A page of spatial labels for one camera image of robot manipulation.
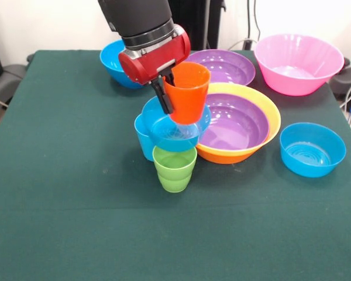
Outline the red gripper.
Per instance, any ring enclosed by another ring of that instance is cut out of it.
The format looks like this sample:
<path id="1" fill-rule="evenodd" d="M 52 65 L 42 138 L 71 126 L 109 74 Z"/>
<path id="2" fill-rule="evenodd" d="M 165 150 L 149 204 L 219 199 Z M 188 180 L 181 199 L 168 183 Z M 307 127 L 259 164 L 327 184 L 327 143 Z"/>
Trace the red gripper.
<path id="1" fill-rule="evenodd" d="M 166 39 L 139 50 L 124 49 L 118 55 L 124 73 L 134 82 L 145 85 L 151 81 L 151 86 L 159 99 L 165 114 L 173 113 L 173 106 L 159 76 L 163 72 L 166 82 L 172 86 L 174 74 L 172 67 L 184 61 L 191 52 L 191 43 L 186 31 L 178 24 L 174 32 Z"/>

